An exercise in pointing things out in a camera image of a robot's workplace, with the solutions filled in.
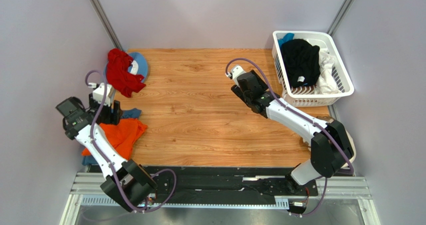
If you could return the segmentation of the folded blue t shirt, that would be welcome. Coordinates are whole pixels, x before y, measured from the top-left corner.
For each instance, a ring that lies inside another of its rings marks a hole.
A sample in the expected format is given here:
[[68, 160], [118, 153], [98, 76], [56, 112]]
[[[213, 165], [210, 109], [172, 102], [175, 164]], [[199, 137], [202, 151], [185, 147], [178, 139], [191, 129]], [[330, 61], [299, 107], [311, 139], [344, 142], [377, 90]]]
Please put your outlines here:
[[[122, 119], [139, 119], [141, 113], [142, 113], [142, 111], [140, 109], [137, 109], [137, 108], [133, 108], [133, 109], [130, 109], [130, 110], [124, 110], [120, 119], [121, 120]], [[95, 160], [95, 158], [92, 155], [83, 156], [81, 164], [83, 166], [98, 165], [97, 161]]]

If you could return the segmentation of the teal blue garment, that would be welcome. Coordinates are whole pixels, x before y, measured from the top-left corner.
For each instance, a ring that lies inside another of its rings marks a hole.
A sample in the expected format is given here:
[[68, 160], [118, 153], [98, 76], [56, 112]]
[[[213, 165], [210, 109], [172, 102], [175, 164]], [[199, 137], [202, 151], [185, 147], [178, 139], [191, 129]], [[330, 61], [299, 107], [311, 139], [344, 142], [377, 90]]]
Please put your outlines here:
[[293, 40], [293, 39], [294, 39], [294, 36], [295, 36], [295, 34], [294, 34], [294, 33], [287, 33], [286, 35], [284, 35], [284, 37], [279, 38], [279, 39], [277, 40], [277, 42], [278, 42], [278, 47], [279, 47], [279, 48], [281, 48], [281, 46], [282, 46], [284, 43], [287, 43], [287, 42], [289, 42], [289, 41]]

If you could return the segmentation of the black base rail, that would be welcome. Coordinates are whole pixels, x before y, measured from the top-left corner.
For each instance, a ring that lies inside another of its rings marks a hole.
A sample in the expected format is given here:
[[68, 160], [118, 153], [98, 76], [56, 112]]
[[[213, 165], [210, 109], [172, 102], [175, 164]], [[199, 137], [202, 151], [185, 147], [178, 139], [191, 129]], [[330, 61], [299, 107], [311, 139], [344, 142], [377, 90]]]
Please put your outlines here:
[[145, 178], [141, 185], [135, 181], [124, 185], [132, 203], [144, 200], [148, 193], [154, 194], [156, 203], [218, 206], [274, 205], [282, 196], [319, 195], [320, 175], [299, 185], [291, 179], [290, 168], [145, 166], [144, 170], [155, 185], [151, 187]]

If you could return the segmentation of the orange t shirt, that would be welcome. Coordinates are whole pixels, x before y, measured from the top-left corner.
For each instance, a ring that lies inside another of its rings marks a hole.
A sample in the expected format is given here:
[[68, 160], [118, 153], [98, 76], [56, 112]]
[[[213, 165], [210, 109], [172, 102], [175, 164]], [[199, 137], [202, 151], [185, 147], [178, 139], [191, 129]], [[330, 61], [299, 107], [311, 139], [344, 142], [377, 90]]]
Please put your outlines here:
[[126, 160], [131, 158], [134, 144], [148, 128], [137, 118], [121, 119], [118, 125], [101, 123], [99, 126], [108, 142]]

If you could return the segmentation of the red t shirt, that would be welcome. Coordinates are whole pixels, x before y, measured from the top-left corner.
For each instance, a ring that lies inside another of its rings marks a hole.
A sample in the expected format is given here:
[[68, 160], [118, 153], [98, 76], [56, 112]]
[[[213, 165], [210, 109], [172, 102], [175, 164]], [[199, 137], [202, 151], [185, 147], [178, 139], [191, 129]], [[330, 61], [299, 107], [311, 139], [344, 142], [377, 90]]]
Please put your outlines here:
[[114, 48], [108, 52], [106, 65], [106, 79], [123, 96], [131, 98], [133, 93], [139, 93], [146, 85], [141, 74], [130, 73], [129, 67], [134, 59], [126, 52]]

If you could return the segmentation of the light blue cap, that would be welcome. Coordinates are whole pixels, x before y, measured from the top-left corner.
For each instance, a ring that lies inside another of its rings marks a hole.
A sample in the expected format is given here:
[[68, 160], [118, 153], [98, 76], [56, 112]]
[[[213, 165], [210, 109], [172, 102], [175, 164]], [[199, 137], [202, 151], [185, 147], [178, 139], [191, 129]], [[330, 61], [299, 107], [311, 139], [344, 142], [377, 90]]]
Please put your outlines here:
[[[106, 72], [107, 72], [107, 63], [108, 63], [108, 53], [107, 53], [107, 62], [105, 64], [104, 68], [103, 68], [103, 71], [101, 72], [102, 75], [105, 77], [106, 81], [107, 81]], [[144, 83], [144, 81], [146, 80], [147, 75], [149, 73], [149, 65], [148, 65], [147, 60], [139, 52], [130, 52], [130, 53], [127, 53], [127, 54], [129, 54], [134, 59], [131, 66], [128, 68], [128, 71], [131, 74], [134, 74], [134, 75], [143, 75], [145, 78], [142, 80], [142, 82]]]

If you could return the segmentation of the beige bear cap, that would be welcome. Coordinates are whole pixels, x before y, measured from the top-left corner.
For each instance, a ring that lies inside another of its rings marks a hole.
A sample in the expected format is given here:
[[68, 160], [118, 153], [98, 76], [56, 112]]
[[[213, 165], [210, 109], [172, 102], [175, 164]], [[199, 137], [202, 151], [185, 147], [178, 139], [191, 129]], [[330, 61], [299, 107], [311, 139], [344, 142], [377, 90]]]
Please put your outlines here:
[[[335, 118], [333, 118], [333, 117], [331, 117], [331, 116], [317, 116], [316, 117], [317, 119], [319, 119], [319, 120], [323, 120], [323, 121], [326, 121], [327, 123], [331, 123], [331, 122], [334, 122], [335, 121]], [[347, 137], [348, 137], [348, 139], [349, 139], [349, 142], [350, 142], [350, 145], [351, 145], [351, 148], [352, 148], [352, 150], [353, 150], [353, 155], [352, 155], [352, 157], [349, 159], [349, 161], [351, 162], [351, 163], [353, 163], [354, 161], [355, 161], [355, 159], [356, 159], [356, 155], [357, 155], [357, 152], [356, 152], [356, 148], [355, 148], [355, 143], [354, 143], [354, 139], [352, 138], [352, 136], [350, 135], [350, 133], [346, 130], [346, 134], [347, 134]], [[311, 145], [307, 142], [307, 140], [305, 140], [305, 139], [301, 139], [301, 141], [303, 142], [303, 144], [307, 147], [307, 149], [309, 150], [309, 152], [311, 152]]]

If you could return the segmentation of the white laundry basket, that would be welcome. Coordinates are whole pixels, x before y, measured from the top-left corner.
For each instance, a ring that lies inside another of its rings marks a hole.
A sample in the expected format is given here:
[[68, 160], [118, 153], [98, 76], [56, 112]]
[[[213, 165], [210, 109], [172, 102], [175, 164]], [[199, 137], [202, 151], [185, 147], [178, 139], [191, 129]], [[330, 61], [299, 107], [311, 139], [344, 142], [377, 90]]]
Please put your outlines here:
[[[329, 54], [336, 57], [336, 64], [332, 69], [332, 76], [337, 82], [341, 93], [339, 94], [314, 94], [314, 86], [301, 86], [292, 88], [287, 78], [285, 65], [281, 55], [281, 48], [278, 39], [283, 38], [287, 33], [293, 33], [294, 39], [303, 39], [313, 46], [328, 48]], [[324, 32], [319, 31], [297, 31], [297, 30], [276, 30], [272, 33], [273, 47], [272, 57], [278, 78], [282, 86], [281, 96], [286, 102], [294, 107], [322, 107], [333, 105], [337, 100], [348, 97], [354, 93], [354, 86], [346, 67], [341, 59], [340, 53], [333, 38]]]

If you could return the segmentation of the white t shirt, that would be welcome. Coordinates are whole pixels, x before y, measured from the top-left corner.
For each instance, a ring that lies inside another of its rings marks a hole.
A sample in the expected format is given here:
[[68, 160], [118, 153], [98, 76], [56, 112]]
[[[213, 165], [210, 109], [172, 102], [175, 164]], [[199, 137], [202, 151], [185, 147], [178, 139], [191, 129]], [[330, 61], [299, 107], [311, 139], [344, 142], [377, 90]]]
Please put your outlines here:
[[341, 94], [337, 82], [335, 81], [332, 72], [337, 58], [330, 54], [326, 47], [319, 48], [319, 72], [320, 75], [314, 84], [314, 94], [332, 95]]

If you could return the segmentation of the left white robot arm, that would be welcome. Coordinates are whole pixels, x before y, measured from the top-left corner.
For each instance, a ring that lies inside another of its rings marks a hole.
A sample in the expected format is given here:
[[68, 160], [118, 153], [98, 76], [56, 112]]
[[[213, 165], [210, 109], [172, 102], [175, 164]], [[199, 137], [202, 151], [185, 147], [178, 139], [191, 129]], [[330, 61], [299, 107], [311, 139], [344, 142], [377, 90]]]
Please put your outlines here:
[[126, 160], [109, 143], [98, 123], [103, 112], [114, 113], [108, 105], [89, 99], [85, 108], [77, 97], [69, 97], [55, 108], [62, 115], [62, 128], [70, 140], [83, 145], [99, 165], [105, 181], [101, 190], [128, 212], [147, 208], [148, 196], [158, 187], [150, 174], [132, 159]]

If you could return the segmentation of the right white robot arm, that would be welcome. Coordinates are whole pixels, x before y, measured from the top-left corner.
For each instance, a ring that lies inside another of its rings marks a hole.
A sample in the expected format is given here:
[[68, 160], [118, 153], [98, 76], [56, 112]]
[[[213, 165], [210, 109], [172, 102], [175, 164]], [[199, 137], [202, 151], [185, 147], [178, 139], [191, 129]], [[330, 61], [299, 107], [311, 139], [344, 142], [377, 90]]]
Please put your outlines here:
[[270, 91], [254, 70], [246, 72], [237, 65], [228, 77], [235, 83], [232, 92], [254, 113], [290, 128], [308, 143], [310, 158], [285, 176], [288, 187], [296, 189], [319, 177], [330, 178], [355, 159], [353, 141], [341, 122], [327, 122], [293, 107]]

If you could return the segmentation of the black t shirt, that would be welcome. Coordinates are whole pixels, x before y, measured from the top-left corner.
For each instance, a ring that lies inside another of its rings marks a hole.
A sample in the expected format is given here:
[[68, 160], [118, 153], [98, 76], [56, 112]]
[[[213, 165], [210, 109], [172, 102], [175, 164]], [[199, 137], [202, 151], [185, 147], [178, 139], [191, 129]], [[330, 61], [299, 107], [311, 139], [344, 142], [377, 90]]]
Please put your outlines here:
[[280, 47], [288, 82], [292, 88], [314, 86], [320, 76], [320, 47], [304, 39], [292, 39]]

